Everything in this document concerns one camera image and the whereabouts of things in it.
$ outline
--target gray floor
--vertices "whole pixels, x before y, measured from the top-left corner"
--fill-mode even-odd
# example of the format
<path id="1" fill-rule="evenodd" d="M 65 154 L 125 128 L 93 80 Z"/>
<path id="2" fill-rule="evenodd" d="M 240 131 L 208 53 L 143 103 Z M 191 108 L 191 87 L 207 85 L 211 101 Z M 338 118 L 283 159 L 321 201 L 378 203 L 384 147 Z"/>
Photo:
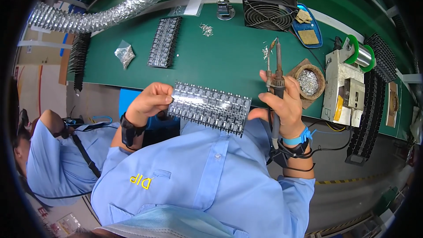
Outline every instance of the gray floor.
<path id="1" fill-rule="evenodd" d="M 75 106 L 72 116 L 88 117 L 108 115 L 114 121 L 119 120 L 119 88 L 97 84 L 84 84 L 79 96 L 73 91 L 73 83 L 68 86 L 67 111 Z M 314 119 L 303 118 L 307 125 Z M 313 126 L 323 132 L 333 132 L 324 123 Z M 344 145 L 349 139 L 349 132 L 325 134 L 316 132 L 313 135 L 312 149 L 336 148 Z M 393 156 L 394 138 L 379 135 L 371 158 L 364 167 L 346 164 L 346 149 L 340 151 L 321 151 L 313 155 L 316 163 L 314 171 L 318 181 L 341 180 L 358 177 L 368 177 L 389 171 L 388 176 L 376 179 L 348 182 L 340 184 L 316 185 L 315 193 L 310 203 L 310 222 L 308 232 L 323 230 L 341 225 L 367 212 L 381 197 L 389 186 L 404 185 L 407 175 L 394 172 L 401 167 L 402 162 Z M 270 175 L 276 178 L 282 174 L 282 168 L 274 162 L 268 166 Z"/>

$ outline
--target yellow and black floor tape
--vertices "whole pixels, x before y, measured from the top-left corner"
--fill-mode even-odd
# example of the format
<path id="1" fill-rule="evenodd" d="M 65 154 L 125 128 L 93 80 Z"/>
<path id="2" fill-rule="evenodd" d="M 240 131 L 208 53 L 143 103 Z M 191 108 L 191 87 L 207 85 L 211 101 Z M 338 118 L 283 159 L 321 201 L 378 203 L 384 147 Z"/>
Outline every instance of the yellow and black floor tape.
<path id="1" fill-rule="evenodd" d="M 389 171 L 389 172 L 386 172 L 386 173 L 371 175 L 371 176 L 368 176 L 368 177 L 359 177 L 359 178 L 341 179 L 341 180 L 316 181 L 314 184 L 315 185 L 325 185 L 325 184 L 339 184 L 339 183 L 347 183 L 347 182 L 356 182 L 356 181 L 361 181 L 361 180 L 366 180 L 366 179 L 373 179 L 373 178 L 376 178 L 376 177 L 383 177 L 383 176 L 388 175 L 389 173 L 392 173 L 392 172 L 393 171 Z"/>
<path id="2" fill-rule="evenodd" d="M 366 219 L 366 218 L 368 218 L 369 216 L 371 216 L 371 214 L 364 214 L 363 216 L 360 216 L 360 217 L 358 217 L 357 219 L 354 219 L 354 220 L 352 220 L 352 221 L 346 222 L 346 223 L 344 223 L 344 224 L 341 224 L 341 225 L 338 225 L 338 226 L 335 226 L 335 227 L 332 227 L 332 228 L 328 228 L 328 229 L 325 229 L 325 230 L 317 231 L 317 232 L 309 232 L 309 233 L 306 233 L 305 235 L 316 234 L 316 233 L 319 233 L 319 232 L 327 232 L 327 231 L 330 231 L 330 230 L 333 230 L 333 229 L 336 229 L 336 228 L 342 227 L 342 226 L 344 226 L 344 225 L 348 225 L 348 224 L 350 224 L 350 223 L 352 223 L 352 222 L 354 222 L 354 221 L 358 221 L 358 220 L 360 220 L 360 219 Z"/>

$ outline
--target fan grille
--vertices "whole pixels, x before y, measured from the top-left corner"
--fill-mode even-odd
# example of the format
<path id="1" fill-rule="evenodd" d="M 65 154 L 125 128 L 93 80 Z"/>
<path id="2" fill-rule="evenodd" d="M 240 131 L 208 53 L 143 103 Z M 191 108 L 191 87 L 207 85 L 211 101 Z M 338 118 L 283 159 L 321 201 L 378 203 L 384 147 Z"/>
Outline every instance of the fan grille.
<path id="1" fill-rule="evenodd" d="M 298 9 L 284 5 L 244 0 L 244 19 L 247 27 L 274 31 L 288 31 Z"/>

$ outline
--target blue anti-static wrist strap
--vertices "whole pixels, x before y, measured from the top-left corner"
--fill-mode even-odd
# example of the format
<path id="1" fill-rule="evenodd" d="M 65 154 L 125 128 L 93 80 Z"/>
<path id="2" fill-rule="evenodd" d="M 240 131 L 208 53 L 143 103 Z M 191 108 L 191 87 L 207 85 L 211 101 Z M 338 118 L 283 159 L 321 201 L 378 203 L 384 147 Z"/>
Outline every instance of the blue anti-static wrist strap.
<path id="1" fill-rule="evenodd" d="M 293 139 L 285 139 L 282 137 L 282 140 L 287 145 L 299 145 L 301 143 L 304 143 L 307 138 L 310 140 L 313 140 L 312 135 L 315 133 L 316 130 L 313 130 L 313 132 L 310 132 L 308 130 L 308 127 L 305 126 L 305 129 L 302 131 L 302 133 L 297 138 Z"/>

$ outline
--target shirt placket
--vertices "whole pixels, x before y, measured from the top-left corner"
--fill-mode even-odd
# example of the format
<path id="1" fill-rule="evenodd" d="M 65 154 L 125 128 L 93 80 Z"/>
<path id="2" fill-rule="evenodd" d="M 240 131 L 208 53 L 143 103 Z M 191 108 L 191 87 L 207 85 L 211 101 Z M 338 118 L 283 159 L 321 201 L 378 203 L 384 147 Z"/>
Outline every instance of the shirt placket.
<path id="1" fill-rule="evenodd" d="M 211 147 L 194 198 L 193 209 L 204 211 L 213 204 L 225 164 L 229 137 L 228 133 L 221 131 L 219 140 Z"/>

